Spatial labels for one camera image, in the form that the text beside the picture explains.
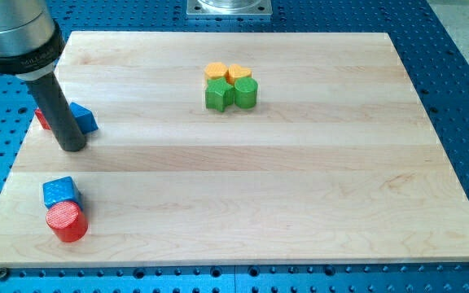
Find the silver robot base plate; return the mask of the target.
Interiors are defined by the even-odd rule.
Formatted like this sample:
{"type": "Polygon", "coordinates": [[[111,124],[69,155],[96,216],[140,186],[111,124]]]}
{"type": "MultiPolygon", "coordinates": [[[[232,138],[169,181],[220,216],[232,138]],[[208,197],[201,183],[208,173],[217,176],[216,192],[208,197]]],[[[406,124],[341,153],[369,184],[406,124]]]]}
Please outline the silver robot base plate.
{"type": "Polygon", "coordinates": [[[271,15],[271,0],[187,0],[186,13],[193,16],[271,15]]]}

